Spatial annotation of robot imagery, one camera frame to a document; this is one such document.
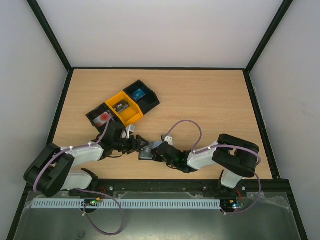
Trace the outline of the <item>black leather card holder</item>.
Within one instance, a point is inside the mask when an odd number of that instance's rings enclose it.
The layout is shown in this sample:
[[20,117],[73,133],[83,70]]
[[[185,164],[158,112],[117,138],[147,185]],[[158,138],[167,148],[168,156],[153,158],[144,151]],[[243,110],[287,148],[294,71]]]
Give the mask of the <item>black leather card holder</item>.
[[139,151],[138,159],[140,161],[155,161],[161,162],[161,157],[157,156],[157,148],[163,143],[160,141],[149,141],[148,145]]

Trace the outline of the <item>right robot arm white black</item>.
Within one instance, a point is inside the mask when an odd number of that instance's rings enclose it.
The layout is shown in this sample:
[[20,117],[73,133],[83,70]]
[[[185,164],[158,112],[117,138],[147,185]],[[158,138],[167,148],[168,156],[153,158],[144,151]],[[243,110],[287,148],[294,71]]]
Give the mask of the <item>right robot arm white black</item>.
[[262,161],[259,151],[256,144],[228,134],[220,134],[216,142],[198,150],[181,151],[166,141],[151,150],[154,161],[185,174],[214,164],[224,167],[218,183],[224,196],[233,193],[242,179],[255,176]]

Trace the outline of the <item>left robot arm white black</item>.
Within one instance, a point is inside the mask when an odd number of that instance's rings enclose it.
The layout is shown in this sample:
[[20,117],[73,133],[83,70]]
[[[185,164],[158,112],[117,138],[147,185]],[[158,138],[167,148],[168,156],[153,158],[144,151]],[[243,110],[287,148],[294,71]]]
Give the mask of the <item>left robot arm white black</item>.
[[59,147],[50,143],[25,171],[24,180],[34,192],[50,198],[61,190],[89,187],[94,174],[87,169],[73,171],[78,165],[101,161],[113,151],[131,154],[148,146],[140,135],[133,135],[130,128],[117,121],[108,121],[99,127],[96,139],[79,146]]

